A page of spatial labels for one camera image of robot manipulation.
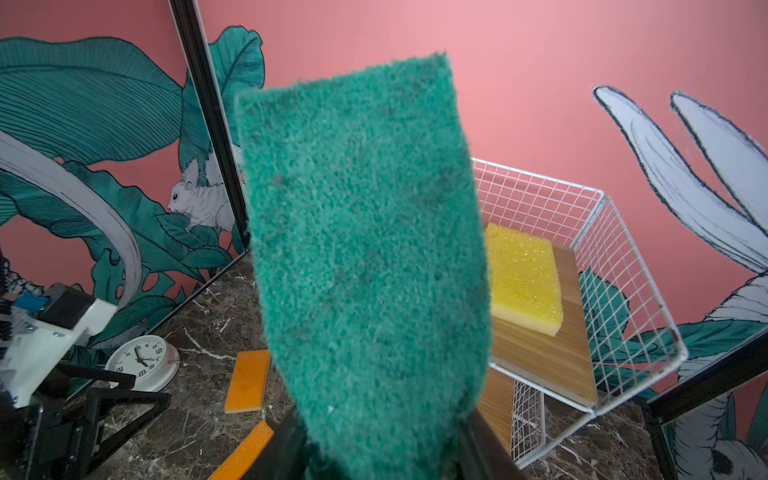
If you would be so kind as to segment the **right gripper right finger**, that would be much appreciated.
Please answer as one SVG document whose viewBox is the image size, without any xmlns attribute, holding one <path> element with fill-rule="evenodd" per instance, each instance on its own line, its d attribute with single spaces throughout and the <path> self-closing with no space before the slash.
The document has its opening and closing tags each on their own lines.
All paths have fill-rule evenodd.
<svg viewBox="0 0 768 480">
<path fill-rule="evenodd" d="M 459 436 L 458 478 L 464 480 L 525 480 L 486 422 L 474 409 Z"/>
</svg>

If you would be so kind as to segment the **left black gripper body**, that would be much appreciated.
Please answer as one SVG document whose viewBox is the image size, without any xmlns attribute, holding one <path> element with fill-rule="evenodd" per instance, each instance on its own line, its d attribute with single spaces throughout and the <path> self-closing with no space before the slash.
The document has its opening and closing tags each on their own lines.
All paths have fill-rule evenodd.
<svg viewBox="0 0 768 480">
<path fill-rule="evenodd" d="M 74 379 L 111 382 L 92 388 L 82 404 L 68 408 L 66 395 Z M 22 412 L 17 441 L 19 479 L 84 479 L 171 404 L 168 393 L 134 391 L 135 377 L 74 365 L 55 367 Z M 146 412 L 106 437 L 104 423 L 118 406 L 144 405 Z"/>
</svg>

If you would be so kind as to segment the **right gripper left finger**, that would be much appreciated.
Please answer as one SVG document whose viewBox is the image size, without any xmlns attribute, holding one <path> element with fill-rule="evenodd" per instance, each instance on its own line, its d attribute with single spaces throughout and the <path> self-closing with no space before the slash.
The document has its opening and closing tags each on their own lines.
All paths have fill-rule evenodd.
<svg viewBox="0 0 768 480">
<path fill-rule="evenodd" d="M 305 424 L 293 407 L 241 480 L 301 480 L 305 478 L 310 447 Z"/>
</svg>

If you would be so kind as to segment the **yellow sponge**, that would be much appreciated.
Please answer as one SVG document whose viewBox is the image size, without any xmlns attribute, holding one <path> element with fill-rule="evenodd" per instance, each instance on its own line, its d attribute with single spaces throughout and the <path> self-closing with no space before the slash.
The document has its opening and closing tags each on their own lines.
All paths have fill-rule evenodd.
<svg viewBox="0 0 768 480">
<path fill-rule="evenodd" d="M 564 313 L 551 242 L 490 223 L 485 229 L 485 243 L 492 316 L 508 324 L 556 336 Z"/>
</svg>

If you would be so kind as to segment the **green sponge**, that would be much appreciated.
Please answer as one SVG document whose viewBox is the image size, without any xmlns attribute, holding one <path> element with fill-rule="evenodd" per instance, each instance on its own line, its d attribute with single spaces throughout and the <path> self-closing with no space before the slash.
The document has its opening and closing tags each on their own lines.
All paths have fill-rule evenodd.
<svg viewBox="0 0 768 480">
<path fill-rule="evenodd" d="M 491 347 L 449 58 L 247 90 L 234 118 L 264 332 L 342 479 L 437 479 Z"/>
</svg>

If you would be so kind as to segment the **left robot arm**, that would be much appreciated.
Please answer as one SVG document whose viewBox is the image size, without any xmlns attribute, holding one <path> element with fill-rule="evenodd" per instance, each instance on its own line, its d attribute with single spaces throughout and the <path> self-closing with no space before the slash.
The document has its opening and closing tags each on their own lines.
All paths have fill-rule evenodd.
<svg viewBox="0 0 768 480">
<path fill-rule="evenodd" d="M 170 406 L 139 375 L 67 361 L 116 305 L 55 284 L 29 289 L 1 261 L 1 470 L 11 479 L 83 479 Z"/>
</svg>

